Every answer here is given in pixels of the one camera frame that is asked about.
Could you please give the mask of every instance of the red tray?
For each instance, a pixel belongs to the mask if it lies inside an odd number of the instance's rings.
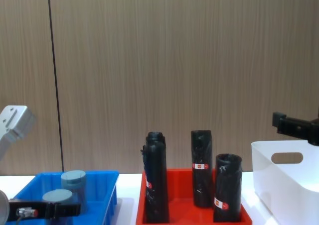
[[[214,223],[213,209],[200,209],[193,204],[192,170],[168,169],[167,188],[169,202],[169,221],[171,225],[251,225],[252,221],[243,206],[241,206],[241,222]],[[145,173],[142,175],[142,185],[136,225],[146,225],[145,214]]]

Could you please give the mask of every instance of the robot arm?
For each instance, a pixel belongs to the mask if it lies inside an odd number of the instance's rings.
[[[0,160],[12,143],[31,130],[35,117],[26,106],[7,106],[0,114]],[[0,190],[0,225],[21,219],[53,219],[78,216],[80,204],[62,205],[42,201],[8,200]]]
[[[308,140],[309,144],[319,146],[319,118],[312,121],[287,117],[287,115],[273,113],[273,126],[277,133]]]
[[[26,106],[7,106],[0,114],[0,160],[12,143],[31,130],[35,117]]]

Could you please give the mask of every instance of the blue bin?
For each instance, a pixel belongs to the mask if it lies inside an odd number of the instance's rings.
[[[42,201],[42,196],[55,189],[61,189],[62,173],[41,173],[36,175],[16,196],[16,199]],[[73,217],[74,225],[110,225],[116,205],[116,171],[86,172],[87,211]],[[45,225],[45,220],[25,220],[19,225]]]

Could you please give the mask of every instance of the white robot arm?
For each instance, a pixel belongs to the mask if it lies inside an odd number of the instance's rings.
[[[0,114],[0,160],[9,146],[24,138],[31,130],[35,117],[26,106],[7,106]],[[0,190],[0,225],[9,215],[9,201]]]

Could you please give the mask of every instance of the black cylindrical object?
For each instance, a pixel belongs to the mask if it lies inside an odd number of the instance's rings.
[[[211,208],[213,192],[213,148],[210,130],[191,132],[191,158],[193,163],[194,204],[201,208]]]
[[[142,155],[147,184],[145,197],[147,223],[168,223],[166,143],[162,133],[148,133]]]
[[[235,154],[216,156],[214,222],[241,221],[241,161]]]

